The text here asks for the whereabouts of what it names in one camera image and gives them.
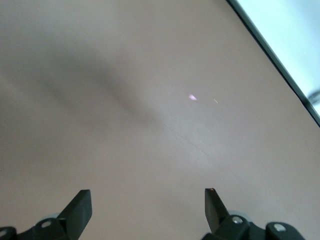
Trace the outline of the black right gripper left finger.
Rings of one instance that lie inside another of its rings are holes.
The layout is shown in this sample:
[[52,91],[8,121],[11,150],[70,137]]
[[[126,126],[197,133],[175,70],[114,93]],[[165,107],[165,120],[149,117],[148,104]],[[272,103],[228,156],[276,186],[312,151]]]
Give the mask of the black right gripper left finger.
[[21,233],[12,226],[0,227],[0,240],[79,240],[91,217],[91,191],[83,189],[57,217],[45,218]]

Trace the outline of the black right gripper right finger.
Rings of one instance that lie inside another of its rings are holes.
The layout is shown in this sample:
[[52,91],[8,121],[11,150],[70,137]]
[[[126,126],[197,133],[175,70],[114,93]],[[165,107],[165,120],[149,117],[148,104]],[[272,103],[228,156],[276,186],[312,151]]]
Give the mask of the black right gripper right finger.
[[205,189],[204,201],[211,232],[201,240],[305,240],[290,224],[269,222],[263,229],[240,214],[230,214],[214,188]]

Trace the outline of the brown table cover mat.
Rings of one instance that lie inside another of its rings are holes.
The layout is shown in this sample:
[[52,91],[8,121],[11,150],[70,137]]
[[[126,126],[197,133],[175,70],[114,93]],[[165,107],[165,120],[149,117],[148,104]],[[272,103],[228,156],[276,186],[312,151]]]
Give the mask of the brown table cover mat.
[[206,188],[320,240],[320,127],[225,0],[0,0],[0,226],[89,189],[80,240],[200,240]]

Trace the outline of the black table edge strip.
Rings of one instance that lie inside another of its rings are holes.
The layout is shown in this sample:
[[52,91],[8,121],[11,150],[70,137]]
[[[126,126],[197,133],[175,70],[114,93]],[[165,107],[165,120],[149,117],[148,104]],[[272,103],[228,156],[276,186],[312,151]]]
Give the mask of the black table edge strip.
[[320,0],[226,0],[320,127]]

